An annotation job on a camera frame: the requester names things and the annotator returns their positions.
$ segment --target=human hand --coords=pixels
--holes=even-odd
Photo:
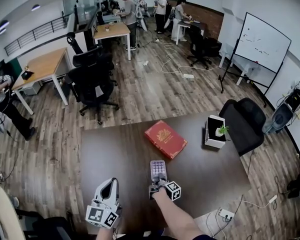
[[[9,79],[9,80],[7,80],[7,81],[5,81],[5,82],[6,82],[7,86],[10,86],[11,83],[12,83],[11,79]]]

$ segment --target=orange object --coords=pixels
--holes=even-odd
[[[145,131],[145,136],[170,159],[179,154],[188,143],[162,120]]]

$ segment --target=woman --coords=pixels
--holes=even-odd
[[[148,18],[150,18],[151,16],[148,12],[148,6],[145,0],[139,0],[139,5],[141,8],[142,15],[146,15]]]
[[[172,33],[171,33],[171,39],[173,41],[177,41],[177,34],[178,34],[178,24],[182,20],[182,18],[186,18],[190,20],[190,17],[187,16],[184,12],[183,6],[186,4],[186,0],[179,0],[176,3],[176,7],[174,10],[174,19],[173,19],[173,28],[172,28]],[[183,31],[179,32],[179,40],[180,41],[187,41],[184,37]]]
[[[157,8],[155,9],[156,32],[162,34],[165,31],[167,0],[154,1]]]

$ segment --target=power outlet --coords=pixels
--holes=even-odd
[[[225,210],[225,209],[220,209],[218,214],[219,214],[219,216],[221,216],[227,220],[232,220],[235,216],[235,214],[233,212]]]

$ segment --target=white cable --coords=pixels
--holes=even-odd
[[[216,211],[216,214],[215,214],[215,221],[216,221],[216,224],[218,225],[219,229],[221,230],[221,232],[223,233],[224,235],[224,240],[227,240],[227,236],[225,234],[225,232],[222,230],[222,228],[219,226],[219,222],[217,220],[217,214],[218,214],[218,211],[220,210],[220,208]]]
[[[168,58],[168,61],[166,61],[166,62],[162,65],[162,67],[161,67],[161,69],[160,69],[161,72],[167,73],[167,74],[180,73],[181,76],[182,76],[182,78],[185,79],[186,77],[184,77],[184,74],[181,72],[180,68],[191,68],[191,69],[196,69],[196,70],[204,70],[204,71],[207,71],[205,68],[198,68],[198,67],[195,67],[195,66],[179,66],[179,67],[178,67],[178,70],[177,70],[177,71],[173,71],[173,72],[163,71],[164,66],[165,66],[168,62],[170,62],[170,61],[172,60],[172,59],[171,59],[170,57],[168,57],[168,56],[177,54],[177,51],[176,51],[175,49],[169,48],[169,47],[174,46],[173,43],[170,43],[170,42],[165,43],[165,41],[163,41],[163,40],[161,40],[161,41],[159,41],[159,42],[153,42],[153,43],[157,43],[157,44],[160,44],[160,45],[164,45],[164,48],[165,48],[166,50],[173,50],[173,51],[174,51],[173,53],[169,53],[169,54],[166,55],[166,57]],[[211,71],[211,70],[214,70],[214,69],[219,69],[219,67],[216,66],[216,67],[211,68],[211,69],[208,69],[208,70]]]
[[[208,218],[209,218],[210,214],[211,214],[211,212],[208,214],[208,217],[206,217],[205,224],[206,224],[206,227],[208,228],[208,230],[211,233],[211,237],[213,238],[215,235],[214,235],[214,233],[212,233],[211,229],[208,226]]]
[[[248,203],[248,204],[253,205],[253,206],[256,206],[256,207],[258,207],[258,208],[260,208],[260,209],[266,208],[266,207],[270,204],[270,202],[268,202],[268,203],[266,204],[266,206],[261,207],[261,206],[259,206],[259,205],[256,205],[256,204],[252,203],[252,202],[243,201],[243,200],[242,200],[242,202]]]

